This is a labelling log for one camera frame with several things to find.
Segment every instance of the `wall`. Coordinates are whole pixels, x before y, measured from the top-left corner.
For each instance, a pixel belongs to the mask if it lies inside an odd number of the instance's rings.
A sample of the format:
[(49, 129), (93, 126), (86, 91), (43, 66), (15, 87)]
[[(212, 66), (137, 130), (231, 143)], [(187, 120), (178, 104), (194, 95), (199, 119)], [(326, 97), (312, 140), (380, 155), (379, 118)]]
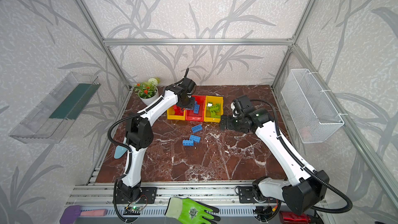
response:
[[(106, 38), (290, 38), (308, 0), (84, 0)], [(286, 47), (113, 47), (131, 83), (270, 84)]]
[[(0, 0), (0, 222), (56, 223), (85, 184), (127, 88), (73, 0)], [(23, 144), (10, 131), (69, 72), (102, 84), (59, 144)]]
[[(395, 178), (397, 12), (396, 0), (319, 0), (298, 42)], [(300, 67), (292, 57), (284, 76), (289, 69)], [(285, 79), (276, 91), (289, 119), (279, 93)], [(300, 153), (316, 168), (324, 169), (331, 184), (353, 200), (350, 212), (334, 215), (338, 223), (398, 223), (396, 210), (342, 129), (324, 143), (303, 145), (293, 122), (287, 122)], [(332, 206), (342, 207), (335, 194), (326, 199)]]

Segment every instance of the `yellow bin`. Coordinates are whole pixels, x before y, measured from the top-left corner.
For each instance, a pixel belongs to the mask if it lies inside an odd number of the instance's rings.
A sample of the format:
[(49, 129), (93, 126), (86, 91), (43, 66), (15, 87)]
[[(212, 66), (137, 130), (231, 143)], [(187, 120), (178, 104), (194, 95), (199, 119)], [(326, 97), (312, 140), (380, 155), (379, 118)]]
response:
[(176, 115), (176, 112), (174, 112), (174, 108), (170, 107), (169, 109), (167, 109), (167, 119), (176, 119), (179, 121), (184, 121), (185, 120), (185, 110), (184, 110), (184, 115), (183, 116), (179, 116)]
[(212, 118), (210, 116), (210, 111), (207, 110), (207, 102), (212, 102), (213, 105), (215, 104), (221, 104), (221, 111), (219, 111), (217, 113), (217, 115), (223, 115), (224, 114), (224, 110), (223, 108), (223, 103), (224, 103), (224, 99), (223, 97), (218, 97), (218, 96), (206, 96), (206, 102), (205, 102), (205, 107), (206, 107), (206, 114), (205, 114), (205, 119), (204, 122), (216, 122), (216, 123), (220, 123), (221, 118)]

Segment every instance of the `purple spatula head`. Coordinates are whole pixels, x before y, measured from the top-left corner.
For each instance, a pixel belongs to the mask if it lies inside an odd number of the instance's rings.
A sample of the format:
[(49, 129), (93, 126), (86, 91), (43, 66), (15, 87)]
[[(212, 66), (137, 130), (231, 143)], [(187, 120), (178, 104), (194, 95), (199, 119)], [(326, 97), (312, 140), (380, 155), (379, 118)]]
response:
[(79, 205), (69, 206), (65, 209), (64, 213), (62, 214), (59, 223), (72, 224), (74, 221), (76, 221), (77, 217), (80, 216), (80, 213), (81, 211)]

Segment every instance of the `robotic arm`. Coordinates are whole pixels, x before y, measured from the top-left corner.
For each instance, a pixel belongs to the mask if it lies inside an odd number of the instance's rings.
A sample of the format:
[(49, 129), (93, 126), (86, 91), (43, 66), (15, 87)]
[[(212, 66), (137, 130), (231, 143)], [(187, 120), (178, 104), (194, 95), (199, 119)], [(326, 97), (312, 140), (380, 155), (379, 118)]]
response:
[[(137, 114), (126, 117), (114, 123), (108, 131), (111, 142), (125, 146), (128, 150), (126, 167), (122, 179), (115, 185), (115, 192), (127, 202), (135, 202), (141, 196), (141, 167), (147, 147), (153, 141), (152, 124), (169, 107), (177, 105), (181, 108), (192, 108), (195, 98), (191, 97), (196, 86), (188, 79), (188, 69), (182, 80), (167, 86), (163, 95)], [(352, 203), (348, 197), (328, 184), (329, 177), (324, 171), (317, 172), (280, 133), (277, 114), (273, 108), (273, 116), (265, 109), (255, 109), (251, 102), (262, 101), (243, 95), (236, 98), (232, 104), (232, 116), (221, 117), (221, 129), (231, 129), (239, 132), (255, 133), (271, 150), (287, 175), (287, 181), (261, 177), (253, 182), (253, 195), (258, 202), (264, 202), (267, 197), (273, 197), (286, 202), (287, 206), (297, 215), (301, 215), (312, 207), (318, 211), (341, 213), (349, 211)], [(126, 144), (116, 142), (111, 137), (112, 129), (120, 122), (127, 121)], [(321, 201), (326, 188), (339, 194), (347, 201), (347, 206), (337, 210), (314, 207)]]

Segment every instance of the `marble table surface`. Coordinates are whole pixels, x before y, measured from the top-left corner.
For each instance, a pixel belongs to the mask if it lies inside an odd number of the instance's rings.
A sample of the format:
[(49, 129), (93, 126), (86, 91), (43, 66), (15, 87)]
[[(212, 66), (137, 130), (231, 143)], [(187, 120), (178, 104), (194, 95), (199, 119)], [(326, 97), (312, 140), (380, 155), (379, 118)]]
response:
[[(196, 95), (224, 97), (224, 114), (232, 114), (230, 104), (241, 95), (265, 99), (276, 106), (270, 86), (197, 86)], [(260, 102), (254, 102), (256, 108)], [(124, 117), (145, 107), (136, 94), (132, 94)], [(278, 111), (280, 128), (289, 139), (286, 127)], [(189, 139), (191, 127), (202, 124), (203, 130), (196, 132), (200, 143), (183, 146)], [(125, 124), (118, 127), (114, 139), (123, 142)], [(274, 179), (286, 177), (282, 167), (255, 134), (232, 130), (221, 131), (219, 123), (168, 120), (164, 113), (152, 126), (154, 141), (148, 147), (142, 164), (142, 182), (206, 181), (206, 180), (255, 180), (263, 176)], [(97, 183), (114, 182), (125, 167), (126, 154), (114, 159), (116, 146), (107, 151)]]

